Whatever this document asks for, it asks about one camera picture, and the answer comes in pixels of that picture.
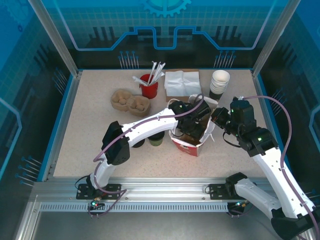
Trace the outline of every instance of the gear logo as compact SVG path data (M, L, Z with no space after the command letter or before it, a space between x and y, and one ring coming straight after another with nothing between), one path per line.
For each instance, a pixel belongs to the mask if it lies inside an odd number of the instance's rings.
M28 18L29 6L27 0L0 0L0 7L5 6L11 17L22 24Z
M174 14L180 14L180 11L185 10L191 0L141 0L141 3L144 5L144 10L149 10L157 17L166 18L168 15L173 17Z

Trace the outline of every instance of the table surface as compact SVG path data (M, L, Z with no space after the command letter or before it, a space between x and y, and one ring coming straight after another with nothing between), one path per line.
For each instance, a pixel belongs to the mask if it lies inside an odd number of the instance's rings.
M256 95L249 70L227 70L230 81L222 95L219 106L230 108L234 96ZM202 93L208 97L214 70L199 70ZM92 173L96 167L94 157L101 151L102 138L109 124L118 121L127 124L141 118L129 112L118 111L111 106L111 96L118 89L141 95L139 85L132 76L140 77L150 70L84 70L64 134L62 146L54 170L54 177L82 177ZM151 99L150 115L166 106L164 77L159 81L158 94ZM260 127L266 127L258 100L250 101L255 119ZM168 131L160 146L152 146L148 140L140 148L130 149L130 159L117 166L113 177L126 178L205 178L228 177L242 172L248 177L264 177L259 166L247 152L232 147L222 138L223 130L216 127L212 136L204 143L198 157L181 152L170 140ZM233 143L236 139L226 135Z

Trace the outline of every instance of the robotic arm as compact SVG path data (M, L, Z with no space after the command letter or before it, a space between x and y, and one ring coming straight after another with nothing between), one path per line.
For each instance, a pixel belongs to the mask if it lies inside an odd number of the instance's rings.
M199 105L195 111L179 116ZM98 185L104 188L109 181L115 167L127 161L130 157L129 148L143 139L156 133L178 128L182 133L195 139L199 139L204 131L200 121L211 114L211 110L205 101L196 101L194 104L175 101L163 111L143 120L119 125L110 124L102 142L104 149L112 140L119 135L128 132L124 137L116 141L102 154L102 163L95 173L86 180L88 187L97 190ZM300 203L299 199L286 181L281 165L281 151L269 130L257 126L254 118L253 107L246 100L238 100L236 97L230 104L230 112L226 108L217 108L211 115L211 120L227 134L232 134L239 142L239 148L245 150L250 157L260 166L270 182L278 198L272 197L251 182L243 173L236 173L226 178L225 186L228 192L247 199L260 209L269 219L277 234L285 240L292 239L296 235L308 230L313 226L308 212ZM316 208L313 202L299 187L289 170L286 171L288 178L299 192L304 204L313 212L317 222L320 222L320 208Z

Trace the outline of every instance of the blue glass wall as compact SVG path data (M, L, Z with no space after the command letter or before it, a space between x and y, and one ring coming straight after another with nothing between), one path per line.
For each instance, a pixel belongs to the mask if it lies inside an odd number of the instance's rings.
M251 68L287 0L43 2L79 68Z
M288 160L293 174L320 191L320 4L301 0L261 71L267 94L288 109L293 136ZM286 116L271 105L283 142L288 136Z
M28 1L0 1L0 33L0 238L13 239L37 176L22 157L42 162L69 72Z

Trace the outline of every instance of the stacked paper cups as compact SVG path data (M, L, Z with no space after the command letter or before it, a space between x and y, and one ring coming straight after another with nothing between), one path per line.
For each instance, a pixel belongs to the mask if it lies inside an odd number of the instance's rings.
M210 98L219 100L222 94L226 91L230 80L230 74L224 70L214 71L210 83Z

